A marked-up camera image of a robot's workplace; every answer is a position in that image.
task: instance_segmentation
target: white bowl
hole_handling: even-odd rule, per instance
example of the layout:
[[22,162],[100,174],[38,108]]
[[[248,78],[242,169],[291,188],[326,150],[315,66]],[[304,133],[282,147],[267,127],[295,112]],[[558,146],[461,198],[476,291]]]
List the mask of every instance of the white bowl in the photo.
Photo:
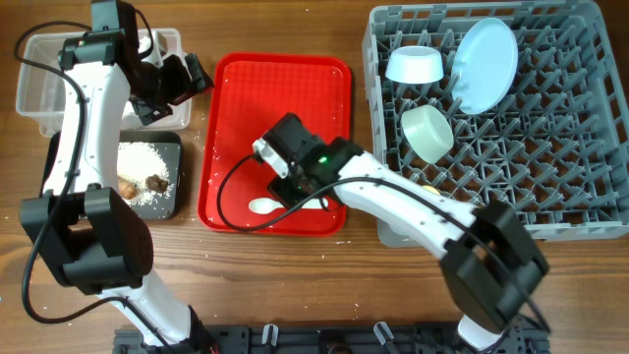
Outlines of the white bowl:
[[386,66],[387,79],[403,84],[428,84],[443,78],[443,61],[438,50],[413,45],[395,49]]
[[448,121],[429,104],[402,113],[402,131],[411,148],[427,163],[436,163],[454,146]]

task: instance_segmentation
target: wood grain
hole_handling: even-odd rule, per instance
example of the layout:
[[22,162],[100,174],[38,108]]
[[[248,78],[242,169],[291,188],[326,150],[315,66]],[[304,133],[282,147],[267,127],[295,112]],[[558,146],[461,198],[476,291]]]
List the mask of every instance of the wood grain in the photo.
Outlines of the wood grain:
[[[184,48],[208,72],[232,51],[331,55],[354,73],[353,139],[372,145],[365,103],[361,40],[369,11],[403,1],[174,1],[139,0],[154,28],[176,28]],[[622,81],[629,87],[629,3],[600,1]],[[15,112],[19,63],[14,38],[44,21],[89,22],[85,0],[7,0],[0,5],[0,352],[110,353],[113,330],[130,327],[114,311],[98,309],[72,325],[41,325],[20,301],[20,281],[31,243],[18,221],[24,198],[35,196],[48,140]],[[225,235],[197,220],[196,200],[209,96],[196,97],[185,144],[182,209],[149,224],[155,268],[206,324],[369,325],[458,320],[435,260],[423,250],[383,247],[372,217],[350,211],[331,238]],[[552,265],[535,298],[554,333],[554,353],[629,352],[629,239],[544,243]],[[64,315],[93,301],[59,287],[38,261],[32,301],[42,314]]]

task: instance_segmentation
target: dish rack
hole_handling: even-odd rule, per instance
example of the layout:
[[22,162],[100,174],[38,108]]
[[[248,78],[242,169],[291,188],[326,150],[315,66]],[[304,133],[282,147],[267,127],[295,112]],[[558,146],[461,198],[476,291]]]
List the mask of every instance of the dish rack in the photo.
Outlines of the dish rack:
[[[453,101],[454,55],[484,18],[510,26],[518,69],[507,95],[467,115]],[[441,52],[445,77],[427,85],[384,77],[404,45]],[[538,239],[616,238],[629,232],[629,112],[600,8],[589,0],[376,7],[363,39],[373,154],[391,170],[444,196],[483,206],[506,202]],[[402,133],[402,113],[435,106],[454,148],[436,164],[420,160]],[[418,246],[383,222],[390,247]]]

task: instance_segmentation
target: white plate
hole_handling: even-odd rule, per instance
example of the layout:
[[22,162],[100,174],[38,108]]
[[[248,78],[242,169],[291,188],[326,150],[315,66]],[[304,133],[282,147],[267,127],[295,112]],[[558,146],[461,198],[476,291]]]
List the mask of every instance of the white plate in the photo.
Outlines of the white plate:
[[465,34],[454,56],[452,77],[459,81],[452,97],[461,97],[461,111],[483,113],[496,105],[511,87],[518,67],[518,43],[499,19],[484,19]]

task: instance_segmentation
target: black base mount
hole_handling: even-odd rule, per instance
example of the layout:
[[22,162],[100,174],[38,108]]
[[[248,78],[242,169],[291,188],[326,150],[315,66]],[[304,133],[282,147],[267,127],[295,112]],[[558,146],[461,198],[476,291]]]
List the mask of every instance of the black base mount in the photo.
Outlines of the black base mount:
[[[457,335],[457,323],[392,326],[399,354],[473,354]],[[372,327],[280,327],[276,345],[262,344],[262,328],[244,325],[205,327],[219,344],[220,354],[384,354]],[[137,330],[117,330],[113,354],[166,353],[145,348]],[[550,354],[546,334],[519,318],[501,341],[486,353]]]

